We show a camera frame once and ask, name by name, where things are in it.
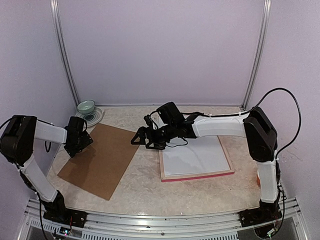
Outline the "brown backing board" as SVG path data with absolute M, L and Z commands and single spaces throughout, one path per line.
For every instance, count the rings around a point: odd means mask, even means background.
M 89 134 L 93 143 L 68 160 L 58 176 L 109 201 L 138 150 L 135 133 L 98 123 Z

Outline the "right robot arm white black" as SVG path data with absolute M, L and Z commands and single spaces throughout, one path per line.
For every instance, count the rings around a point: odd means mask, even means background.
M 130 141 L 132 145 L 164 150 L 175 138 L 183 141 L 209 136 L 245 138 L 249 155 L 256 161 L 260 180 L 259 207 L 246 213 L 256 213 L 260 222 L 266 222 L 279 213 L 281 170 L 277 159 L 278 134 L 260 107 L 233 114 L 208 115 L 198 111 L 180 112 L 173 102 L 168 102 L 155 112 L 164 125 L 158 127 L 151 115 L 146 115 L 146 126 L 137 130 Z

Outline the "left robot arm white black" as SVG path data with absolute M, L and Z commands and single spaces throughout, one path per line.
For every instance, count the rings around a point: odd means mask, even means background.
M 63 145 L 73 158 L 93 143 L 87 132 L 87 122 L 77 116 L 66 127 L 58 127 L 31 115 L 13 115 L 2 124 L 0 152 L 14 164 L 24 183 L 34 191 L 46 212 L 63 223 L 70 218 L 63 195 L 47 180 L 34 156 L 34 141 Z

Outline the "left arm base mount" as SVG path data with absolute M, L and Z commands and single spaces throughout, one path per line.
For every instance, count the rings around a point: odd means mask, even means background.
M 42 205 L 45 209 L 43 217 L 46 220 L 71 227 L 84 228 L 87 212 L 67 208 L 63 199 L 56 199 L 53 202 L 43 201 Z

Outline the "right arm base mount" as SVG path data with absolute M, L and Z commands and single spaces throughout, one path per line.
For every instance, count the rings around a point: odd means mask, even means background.
M 242 210 L 238 214 L 243 228 L 267 223 L 282 217 L 278 200 L 274 203 L 260 201 L 259 207 Z

